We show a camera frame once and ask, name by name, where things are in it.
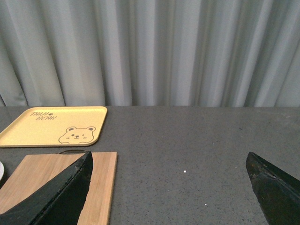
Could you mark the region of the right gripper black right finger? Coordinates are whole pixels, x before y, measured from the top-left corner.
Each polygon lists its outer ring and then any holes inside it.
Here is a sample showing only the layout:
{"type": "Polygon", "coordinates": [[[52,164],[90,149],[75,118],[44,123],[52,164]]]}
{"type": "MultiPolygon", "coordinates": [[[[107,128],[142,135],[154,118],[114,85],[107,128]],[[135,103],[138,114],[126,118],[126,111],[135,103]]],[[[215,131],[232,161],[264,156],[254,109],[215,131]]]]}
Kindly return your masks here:
{"type": "Polygon", "coordinates": [[[246,169],[252,189],[270,225],[300,223],[300,181],[249,152],[246,169]]]}

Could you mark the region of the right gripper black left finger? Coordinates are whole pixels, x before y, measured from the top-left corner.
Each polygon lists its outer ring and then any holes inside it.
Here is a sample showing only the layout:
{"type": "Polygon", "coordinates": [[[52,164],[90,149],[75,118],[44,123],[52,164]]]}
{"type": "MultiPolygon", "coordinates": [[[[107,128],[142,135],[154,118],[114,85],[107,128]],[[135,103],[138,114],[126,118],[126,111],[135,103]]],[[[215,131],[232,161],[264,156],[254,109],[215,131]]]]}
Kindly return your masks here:
{"type": "Polygon", "coordinates": [[[76,225],[90,188],[93,157],[86,152],[0,216],[2,225],[76,225]]]}

